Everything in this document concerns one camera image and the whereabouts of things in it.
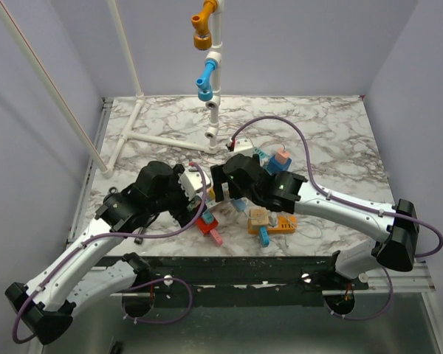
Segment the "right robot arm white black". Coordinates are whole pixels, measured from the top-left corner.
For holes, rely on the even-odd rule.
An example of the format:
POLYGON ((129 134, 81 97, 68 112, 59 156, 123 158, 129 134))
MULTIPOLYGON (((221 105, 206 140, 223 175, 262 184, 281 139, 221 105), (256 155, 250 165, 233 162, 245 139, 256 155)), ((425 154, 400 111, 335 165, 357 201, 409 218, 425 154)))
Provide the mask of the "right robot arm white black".
POLYGON ((350 249, 336 251, 325 270, 326 283, 343 288, 361 273, 383 267, 413 269, 419 226, 413 203, 377 203, 315 187, 313 181, 289 171, 269 173, 257 158, 237 154, 212 166, 213 190, 223 201, 222 185, 231 198, 247 198, 271 212, 322 218, 354 229, 368 239, 350 249))

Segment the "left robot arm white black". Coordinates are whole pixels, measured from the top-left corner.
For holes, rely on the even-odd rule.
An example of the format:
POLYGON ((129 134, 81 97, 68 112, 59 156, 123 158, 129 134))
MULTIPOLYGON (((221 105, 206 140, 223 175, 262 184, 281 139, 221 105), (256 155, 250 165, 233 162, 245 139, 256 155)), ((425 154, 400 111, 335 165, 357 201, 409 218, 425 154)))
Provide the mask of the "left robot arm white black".
POLYGON ((84 309, 118 291, 153 290, 163 282, 135 253, 123 255, 97 275, 91 269, 127 238, 164 239, 180 235, 205 210, 210 178, 195 162, 189 168, 158 161, 140 170, 123 190, 109 191, 82 234, 51 265, 26 283, 14 282, 5 296, 16 311, 12 339, 43 345, 60 338, 84 309))

